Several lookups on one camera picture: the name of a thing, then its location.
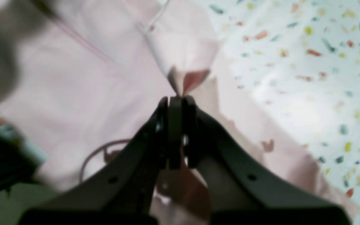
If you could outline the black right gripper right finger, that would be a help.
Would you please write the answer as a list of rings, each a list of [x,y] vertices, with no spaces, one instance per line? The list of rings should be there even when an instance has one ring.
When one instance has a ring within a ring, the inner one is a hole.
[[[191,96],[182,98],[188,167],[202,175],[212,203],[211,225],[349,225],[330,201],[282,180],[259,164]]]

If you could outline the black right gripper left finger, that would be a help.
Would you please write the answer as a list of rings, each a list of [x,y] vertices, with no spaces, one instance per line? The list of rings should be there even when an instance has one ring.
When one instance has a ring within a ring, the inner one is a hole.
[[[157,225],[149,215],[160,170],[181,166],[182,98],[164,97],[115,160],[32,208],[20,225]]]

